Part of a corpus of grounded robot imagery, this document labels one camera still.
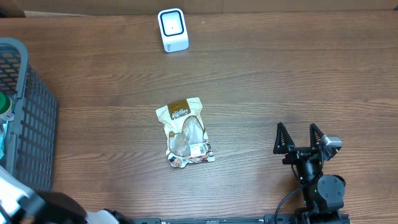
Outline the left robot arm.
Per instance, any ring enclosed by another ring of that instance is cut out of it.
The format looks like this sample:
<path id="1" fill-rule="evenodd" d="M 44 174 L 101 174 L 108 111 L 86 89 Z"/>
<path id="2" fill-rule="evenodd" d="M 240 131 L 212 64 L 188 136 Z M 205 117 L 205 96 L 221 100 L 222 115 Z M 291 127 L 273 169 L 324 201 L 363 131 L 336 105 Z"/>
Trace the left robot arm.
<path id="1" fill-rule="evenodd" d="M 117 211 L 87 212 L 60 192 L 38 192 L 1 168 L 1 223 L 132 223 Z"/>

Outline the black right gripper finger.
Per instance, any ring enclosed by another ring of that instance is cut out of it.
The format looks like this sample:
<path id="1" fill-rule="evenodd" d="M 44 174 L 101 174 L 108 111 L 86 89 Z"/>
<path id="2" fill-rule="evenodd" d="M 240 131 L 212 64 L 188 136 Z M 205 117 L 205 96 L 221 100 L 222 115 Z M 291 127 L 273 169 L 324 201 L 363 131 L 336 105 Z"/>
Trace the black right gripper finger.
<path id="1" fill-rule="evenodd" d="M 287 154 L 295 147 L 295 143 L 287 132 L 282 122 L 277 124 L 277 136 L 275 139 L 273 154 Z"/>
<path id="2" fill-rule="evenodd" d="M 312 123 L 310 125 L 310 147 L 317 148 L 323 135 L 318 126 Z"/>

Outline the brown snack pouch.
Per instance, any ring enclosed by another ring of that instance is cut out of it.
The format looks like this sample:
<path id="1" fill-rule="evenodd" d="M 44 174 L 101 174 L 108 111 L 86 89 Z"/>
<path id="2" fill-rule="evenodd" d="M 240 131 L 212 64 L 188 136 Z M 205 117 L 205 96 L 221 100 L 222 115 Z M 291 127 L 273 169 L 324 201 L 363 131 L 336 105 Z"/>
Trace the brown snack pouch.
<path id="1" fill-rule="evenodd" d="M 167 138 L 166 156 L 172 167 L 215 161 L 215 153 L 203 124 L 199 97 L 169 103 L 157 109 Z"/>

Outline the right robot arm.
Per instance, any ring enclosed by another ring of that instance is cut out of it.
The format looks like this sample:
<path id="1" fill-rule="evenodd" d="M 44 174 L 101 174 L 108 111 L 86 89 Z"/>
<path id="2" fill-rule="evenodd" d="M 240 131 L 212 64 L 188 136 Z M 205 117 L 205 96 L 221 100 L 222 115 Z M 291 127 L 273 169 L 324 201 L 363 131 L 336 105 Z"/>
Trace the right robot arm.
<path id="1" fill-rule="evenodd" d="M 342 148 L 339 137 L 327 136 L 316 124 L 310 125 L 310 145 L 297 147 L 283 123 L 277 124 L 273 153 L 283 154 L 284 165 L 289 165 L 300 187 L 285 196 L 278 204 L 274 223 L 349 223 L 349 216 L 342 215 L 346 182 L 339 175 L 325 175 L 323 167 Z M 280 216 L 283 204 L 296 193 L 303 195 L 304 207 L 295 213 Z"/>

